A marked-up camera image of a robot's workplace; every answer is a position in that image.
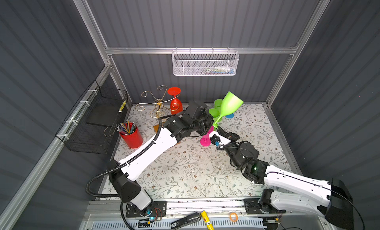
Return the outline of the pink wine glass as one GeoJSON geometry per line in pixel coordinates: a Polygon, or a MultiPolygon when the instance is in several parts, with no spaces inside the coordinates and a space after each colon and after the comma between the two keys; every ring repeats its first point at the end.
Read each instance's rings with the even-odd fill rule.
{"type": "Polygon", "coordinates": [[[209,131],[207,132],[206,135],[204,135],[201,140],[200,140],[200,143],[203,147],[208,147],[211,145],[211,140],[210,140],[210,134],[214,131],[214,127],[211,126],[211,128],[209,129],[209,131]]]}

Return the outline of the blue wine glass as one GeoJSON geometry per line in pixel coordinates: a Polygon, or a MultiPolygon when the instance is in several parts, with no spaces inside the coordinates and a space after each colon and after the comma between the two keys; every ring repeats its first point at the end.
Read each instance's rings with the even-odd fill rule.
{"type": "Polygon", "coordinates": [[[232,119],[232,118],[234,118],[234,113],[231,113],[231,114],[229,114],[229,115],[226,115],[225,117],[228,118],[228,119],[232,119]]]}

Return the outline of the green wine glass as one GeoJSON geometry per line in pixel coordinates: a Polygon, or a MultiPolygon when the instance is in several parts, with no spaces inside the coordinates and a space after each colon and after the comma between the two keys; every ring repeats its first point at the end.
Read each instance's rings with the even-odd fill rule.
{"type": "Polygon", "coordinates": [[[221,108],[221,104],[222,104],[222,102],[223,102],[222,99],[216,99],[216,100],[214,101],[214,107],[215,107],[216,109],[220,109],[220,108],[221,108]]]}
{"type": "Polygon", "coordinates": [[[235,94],[233,94],[231,91],[228,91],[228,93],[225,95],[221,102],[220,107],[220,114],[219,116],[214,120],[213,127],[215,129],[218,128],[218,123],[221,121],[221,119],[224,116],[230,115],[234,112],[236,112],[244,103],[243,100],[241,100],[239,97],[237,97],[235,94]]]}
{"type": "Polygon", "coordinates": [[[213,117],[213,120],[215,121],[219,115],[220,115],[220,111],[217,109],[217,108],[211,108],[208,110],[209,114],[213,117]]]}

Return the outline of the red wine glass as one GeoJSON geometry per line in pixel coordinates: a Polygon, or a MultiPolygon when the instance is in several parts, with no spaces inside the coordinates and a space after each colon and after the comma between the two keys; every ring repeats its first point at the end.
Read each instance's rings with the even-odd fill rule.
{"type": "Polygon", "coordinates": [[[175,115],[183,111],[182,102],[178,99],[178,96],[181,94],[181,89],[178,87],[171,87],[168,90],[168,94],[173,96],[170,103],[171,114],[175,115]]]}

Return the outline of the wooden base wire glass rack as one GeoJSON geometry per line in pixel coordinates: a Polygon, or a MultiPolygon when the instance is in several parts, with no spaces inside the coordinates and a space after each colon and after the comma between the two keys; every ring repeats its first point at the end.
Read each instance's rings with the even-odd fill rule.
{"type": "Polygon", "coordinates": [[[172,104],[172,102],[180,96],[181,91],[175,93],[174,95],[171,94],[173,98],[165,100],[164,99],[165,95],[170,94],[169,91],[171,90],[171,88],[168,89],[166,85],[160,85],[157,87],[157,91],[162,91],[162,90],[164,90],[162,97],[156,97],[152,93],[152,91],[143,91],[141,93],[141,97],[145,98],[148,95],[151,95],[154,98],[154,101],[151,103],[140,102],[137,105],[135,105],[135,110],[144,111],[145,106],[153,106],[153,110],[149,112],[149,116],[155,119],[158,119],[159,117],[161,117],[164,114],[165,110],[169,110],[172,115],[182,112],[183,107],[181,105],[179,105],[178,103],[172,104]]]}

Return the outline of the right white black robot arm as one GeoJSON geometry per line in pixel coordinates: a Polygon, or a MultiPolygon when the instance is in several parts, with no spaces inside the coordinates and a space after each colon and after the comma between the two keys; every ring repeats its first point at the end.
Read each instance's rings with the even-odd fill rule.
{"type": "Polygon", "coordinates": [[[227,153],[230,164],[244,178],[268,186],[257,204],[259,209],[285,212],[295,208],[322,216],[341,229],[354,229],[353,197],[342,180],[308,178],[259,160],[255,147],[247,141],[239,142],[239,136],[232,132],[214,131],[209,137],[218,150],[227,153]]]}

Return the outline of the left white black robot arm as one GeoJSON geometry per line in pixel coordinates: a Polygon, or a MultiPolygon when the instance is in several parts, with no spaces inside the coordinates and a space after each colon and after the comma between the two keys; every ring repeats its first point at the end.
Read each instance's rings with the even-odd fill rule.
{"type": "Polygon", "coordinates": [[[175,115],[158,118],[159,127],[154,137],[139,149],[119,162],[113,160],[109,168],[116,169],[108,178],[123,203],[131,203],[143,215],[153,208],[150,195],[138,183],[140,174],[165,151],[175,146],[193,132],[204,136],[213,124],[208,106],[199,101],[190,101],[188,107],[175,115]]]}

